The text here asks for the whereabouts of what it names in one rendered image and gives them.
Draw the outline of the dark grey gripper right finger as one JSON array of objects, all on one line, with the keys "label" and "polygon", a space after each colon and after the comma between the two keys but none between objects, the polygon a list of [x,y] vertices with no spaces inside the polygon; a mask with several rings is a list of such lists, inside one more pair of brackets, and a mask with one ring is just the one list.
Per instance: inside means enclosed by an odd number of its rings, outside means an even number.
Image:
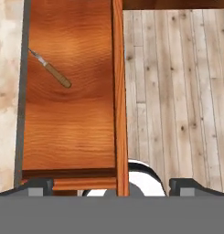
[{"label": "dark grey gripper right finger", "polygon": [[204,187],[193,178],[171,178],[169,186],[171,197],[224,197],[224,193]]}]

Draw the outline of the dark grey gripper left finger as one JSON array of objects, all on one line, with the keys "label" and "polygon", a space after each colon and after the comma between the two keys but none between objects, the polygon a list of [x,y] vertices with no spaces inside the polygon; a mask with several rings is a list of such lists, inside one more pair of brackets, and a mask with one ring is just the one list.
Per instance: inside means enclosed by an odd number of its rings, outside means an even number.
[{"label": "dark grey gripper left finger", "polygon": [[22,186],[1,192],[0,196],[48,197],[53,195],[54,181],[49,178],[32,178]]}]

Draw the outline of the open wooden drawer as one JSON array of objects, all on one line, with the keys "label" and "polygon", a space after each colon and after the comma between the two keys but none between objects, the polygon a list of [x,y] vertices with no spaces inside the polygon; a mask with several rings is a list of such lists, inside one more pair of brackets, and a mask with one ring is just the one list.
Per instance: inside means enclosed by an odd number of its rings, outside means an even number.
[{"label": "open wooden drawer", "polygon": [[25,179],[115,186],[111,20],[111,0],[31,0],[29,46],[71,87],[29,54]]}]

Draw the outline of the wooden drawer front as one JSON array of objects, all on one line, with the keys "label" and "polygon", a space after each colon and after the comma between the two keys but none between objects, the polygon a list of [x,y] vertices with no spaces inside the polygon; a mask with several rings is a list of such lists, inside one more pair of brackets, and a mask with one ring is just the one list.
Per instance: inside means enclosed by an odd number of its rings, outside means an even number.
[{"label": "wooden drawer front", "polygon": [[128,197],[129,170],[123,49],[123,0],[112,0],[112,42],[117,195]]}]

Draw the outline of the white and black round thing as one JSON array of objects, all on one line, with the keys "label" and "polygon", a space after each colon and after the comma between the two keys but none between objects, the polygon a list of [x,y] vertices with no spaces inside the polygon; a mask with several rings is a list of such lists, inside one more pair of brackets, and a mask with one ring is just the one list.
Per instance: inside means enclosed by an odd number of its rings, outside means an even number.
[{"label": "white and black round thing", "polygon": [[131,197],[166,196],[161,179],[148,164],[130,159],[128,167]]}]

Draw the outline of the dark wooden cabinet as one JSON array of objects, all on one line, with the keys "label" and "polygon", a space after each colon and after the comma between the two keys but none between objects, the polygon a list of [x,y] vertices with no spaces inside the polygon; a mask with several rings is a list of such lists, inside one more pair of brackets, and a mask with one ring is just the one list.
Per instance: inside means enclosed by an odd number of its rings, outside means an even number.
[{"label": "dark wooden cabinet", "polygon": [[224,0],[123,0],[123,10],[224,9]]}]

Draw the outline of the wooden-handled pizza cutter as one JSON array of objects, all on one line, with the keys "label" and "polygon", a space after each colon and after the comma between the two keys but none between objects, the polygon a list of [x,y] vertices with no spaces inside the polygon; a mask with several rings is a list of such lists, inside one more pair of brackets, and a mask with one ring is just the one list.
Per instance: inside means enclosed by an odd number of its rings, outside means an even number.
[{"label": "wooden-handled pizza cutter", "polygon": [[69,89],[71,87],[71,82],[63,74],[61,74],[57,69],[51,65],[49,62],[44,60],[36,51],[31,48],[28,50],[64,88]]}]

